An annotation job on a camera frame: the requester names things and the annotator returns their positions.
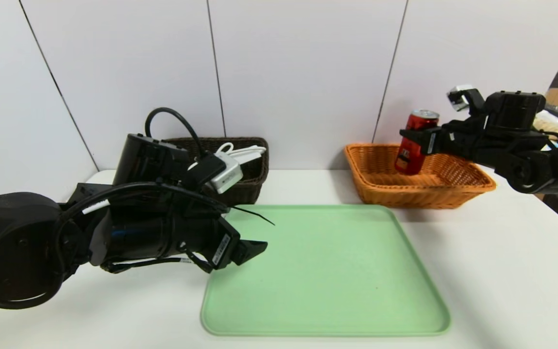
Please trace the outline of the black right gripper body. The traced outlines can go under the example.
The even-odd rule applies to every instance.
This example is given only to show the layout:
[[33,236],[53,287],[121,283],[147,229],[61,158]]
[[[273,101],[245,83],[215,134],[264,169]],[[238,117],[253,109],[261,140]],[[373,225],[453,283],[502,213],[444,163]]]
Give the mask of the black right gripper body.
[[444,153],[472,160],[474,143],[480,134],[481,121],[478,119],[450,121],[424,131],[421,152],[425,155]]

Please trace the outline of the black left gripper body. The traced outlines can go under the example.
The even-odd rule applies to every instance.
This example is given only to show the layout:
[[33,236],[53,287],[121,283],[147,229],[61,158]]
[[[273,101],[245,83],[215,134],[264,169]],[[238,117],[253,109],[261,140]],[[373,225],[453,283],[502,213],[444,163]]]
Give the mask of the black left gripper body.
[[230,253],[240,239],[234,227],[217,211],[171,212],[170,228],[172,248],[206,273],[231,263]]

